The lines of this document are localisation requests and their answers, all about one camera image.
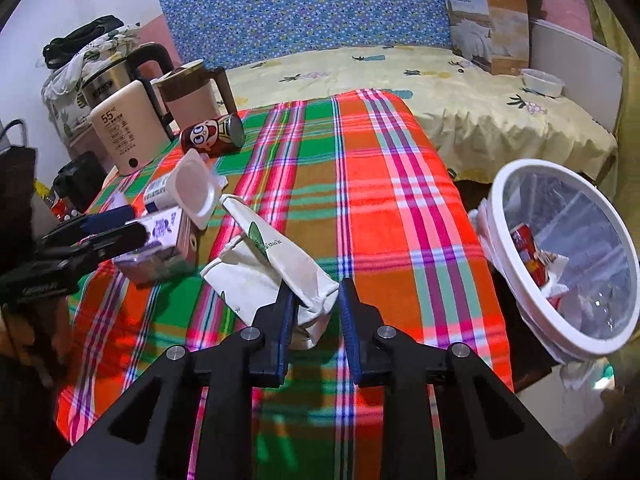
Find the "black clothing bundle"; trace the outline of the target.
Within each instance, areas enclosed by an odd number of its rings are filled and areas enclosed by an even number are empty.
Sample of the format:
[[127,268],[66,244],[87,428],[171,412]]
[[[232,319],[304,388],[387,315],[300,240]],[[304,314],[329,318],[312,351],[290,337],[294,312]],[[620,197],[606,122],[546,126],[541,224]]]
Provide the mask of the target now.
[[91,41],[122,27],[123,24],[124,22],[114,15],[104,15],[80,26],[65,37],[53,38],[42,49],[44,65],[49,70],[58,70]]

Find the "red drink can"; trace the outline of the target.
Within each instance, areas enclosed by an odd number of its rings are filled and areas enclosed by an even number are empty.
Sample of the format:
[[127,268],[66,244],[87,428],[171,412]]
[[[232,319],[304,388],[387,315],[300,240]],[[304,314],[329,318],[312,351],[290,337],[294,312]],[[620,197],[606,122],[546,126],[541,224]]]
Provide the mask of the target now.
[[538,287],[549,281],[549,268],[558,255],[540,249],[534,239],[533,232],[525,223],[520,223],[510,231],[512,242],[518,255]]

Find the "clear crushed plastic bottle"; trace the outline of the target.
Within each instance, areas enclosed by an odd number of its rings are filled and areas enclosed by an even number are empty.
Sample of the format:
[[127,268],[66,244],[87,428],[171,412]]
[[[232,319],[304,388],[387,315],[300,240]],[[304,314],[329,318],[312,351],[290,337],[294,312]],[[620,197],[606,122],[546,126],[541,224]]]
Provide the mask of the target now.
[[584,335],[610,339],[627,323],[628,298],[617,285],[592,282],[568,290],[559,301],[558,311]]

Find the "pink brown lidded mug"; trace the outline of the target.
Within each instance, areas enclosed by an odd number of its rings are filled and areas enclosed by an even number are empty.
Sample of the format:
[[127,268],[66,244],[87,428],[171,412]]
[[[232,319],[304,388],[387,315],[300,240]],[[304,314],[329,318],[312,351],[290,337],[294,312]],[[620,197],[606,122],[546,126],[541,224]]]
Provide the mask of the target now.
[[221,66],[207,68],[203,60],[195,60],[160,76],[155,83],[181,130],[222,116],[216,96],[227,114],[238,112],[227,72]]

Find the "white yogurt cup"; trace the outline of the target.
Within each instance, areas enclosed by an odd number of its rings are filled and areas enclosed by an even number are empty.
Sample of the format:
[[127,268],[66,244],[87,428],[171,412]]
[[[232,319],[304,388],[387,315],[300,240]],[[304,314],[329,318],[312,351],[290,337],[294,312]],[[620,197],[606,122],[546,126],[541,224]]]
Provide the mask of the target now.
[[143,203],[149,214],[180,207],[200,231],[207,228],[228,180],[206,165],[191,148],[175,168],[153,180],[144,190]]

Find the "white paper bag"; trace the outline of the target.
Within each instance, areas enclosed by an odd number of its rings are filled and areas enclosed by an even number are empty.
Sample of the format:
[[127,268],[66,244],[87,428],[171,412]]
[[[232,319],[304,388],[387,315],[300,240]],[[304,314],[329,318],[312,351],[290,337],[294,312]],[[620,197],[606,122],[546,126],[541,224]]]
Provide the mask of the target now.
[[201,277],[246,325],[276,301],[281,285],[288,285],[300,302],[291,348],[314,348],[329,324],[338,283],[238,196],[224,194],[220,202],[241,233],[201,270]]

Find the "white plastic bowl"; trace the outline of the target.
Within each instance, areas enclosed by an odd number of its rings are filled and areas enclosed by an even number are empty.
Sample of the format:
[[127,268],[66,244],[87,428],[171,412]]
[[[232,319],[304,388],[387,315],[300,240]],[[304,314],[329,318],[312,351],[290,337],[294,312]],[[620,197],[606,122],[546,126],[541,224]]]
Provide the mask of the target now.
[[564,81],[542,70],[534,70],[533,68],[522,68],[521,77],[524,87],[541,96],[548,98],[557,98],[564,89]]

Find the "yellow patterned bed sheet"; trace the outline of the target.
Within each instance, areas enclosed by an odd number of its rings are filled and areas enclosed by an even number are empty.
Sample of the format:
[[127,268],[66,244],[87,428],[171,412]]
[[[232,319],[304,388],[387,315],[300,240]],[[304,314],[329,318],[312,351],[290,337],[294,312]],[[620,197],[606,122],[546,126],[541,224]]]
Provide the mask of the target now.
[[615,136],[566,96],[530,90],[519,76],[491,75],[446,49],[312,50],[227,70],[242,110],[360,89],[401,98],[461,180],[489,183],[519,158],[556,162],[599,180]]

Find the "cream electric kettle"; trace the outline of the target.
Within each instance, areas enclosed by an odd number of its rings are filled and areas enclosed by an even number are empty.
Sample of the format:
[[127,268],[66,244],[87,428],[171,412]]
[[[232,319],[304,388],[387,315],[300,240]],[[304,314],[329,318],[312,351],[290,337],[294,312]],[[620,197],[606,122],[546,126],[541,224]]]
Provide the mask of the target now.
[[152,162],[174,138],[171,114],[160,109],[151,81],[140,73],[149,62],[163,75],[174,69],[165,47],[150,42],[119,55],[81,87],[91,125],[123,176]]

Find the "purple milk carton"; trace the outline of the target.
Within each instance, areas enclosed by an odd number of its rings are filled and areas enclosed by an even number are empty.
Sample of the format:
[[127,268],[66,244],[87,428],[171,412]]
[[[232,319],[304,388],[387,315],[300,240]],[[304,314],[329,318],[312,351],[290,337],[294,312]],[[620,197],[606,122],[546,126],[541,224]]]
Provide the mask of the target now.
[[149,234],[141,248],[117,256],[114,266],[139,286],[192,272],[196,267],[198,240],[195,226],[182,208],[147,214],[138,222]]

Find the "pink storage bin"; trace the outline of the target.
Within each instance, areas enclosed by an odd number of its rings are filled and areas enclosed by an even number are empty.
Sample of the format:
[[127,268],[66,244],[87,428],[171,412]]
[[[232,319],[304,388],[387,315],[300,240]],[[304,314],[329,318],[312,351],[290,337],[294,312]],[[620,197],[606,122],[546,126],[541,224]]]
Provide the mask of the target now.
[[108,154],[106,148],[104,148],[93,125],[88,125],[81,133],[78,133],[77,136],[70,140],[70,145],[68,146],[68,154],[70,154],[71,159],[75,159],[87,152],[96,155],[96,158],[99,159],[101,166],[107,174],[114,167],[113,159],[111,155]]

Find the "red cartoon face can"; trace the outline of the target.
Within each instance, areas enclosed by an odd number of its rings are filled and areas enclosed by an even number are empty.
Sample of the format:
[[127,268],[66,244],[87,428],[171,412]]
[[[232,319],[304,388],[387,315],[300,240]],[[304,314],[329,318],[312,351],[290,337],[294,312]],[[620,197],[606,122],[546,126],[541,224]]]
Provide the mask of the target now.
[[245,131],[238,114],[207,119],[180,133],[180,145],[184,154],[195,150],[209,158],[234,153],[242,148],[244,142]]

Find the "blue floral headboard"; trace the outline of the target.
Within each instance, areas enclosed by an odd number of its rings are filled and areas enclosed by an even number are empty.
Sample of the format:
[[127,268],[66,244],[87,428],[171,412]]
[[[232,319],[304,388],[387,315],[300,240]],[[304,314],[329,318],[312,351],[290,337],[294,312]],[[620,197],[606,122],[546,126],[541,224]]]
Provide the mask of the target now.
[[450,45],[444,0],[158,0],[178,55],[235,68],[309,50]]

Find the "bedding product box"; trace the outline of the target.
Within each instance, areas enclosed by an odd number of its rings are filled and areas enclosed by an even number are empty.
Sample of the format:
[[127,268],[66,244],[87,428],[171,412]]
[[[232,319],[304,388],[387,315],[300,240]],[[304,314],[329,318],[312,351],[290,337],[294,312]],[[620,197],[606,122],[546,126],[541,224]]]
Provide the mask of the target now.
[[493,75],[529,66],[529,21],[542,0],[445,0],[455,54]]

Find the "white tissue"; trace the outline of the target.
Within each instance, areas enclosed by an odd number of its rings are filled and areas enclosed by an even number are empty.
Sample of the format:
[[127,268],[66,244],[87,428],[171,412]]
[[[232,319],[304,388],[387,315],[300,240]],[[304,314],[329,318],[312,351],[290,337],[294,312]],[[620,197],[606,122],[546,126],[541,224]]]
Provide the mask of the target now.
[[568,258],[563,255],[550,252],[547,259],[544,260],[544,266],[547,272],[547,281],[540,291],[542,296],[548,300],[548,303],[557,309],[561,299],[568,292],[568,287],[561,282],[562,275],[567,266]]

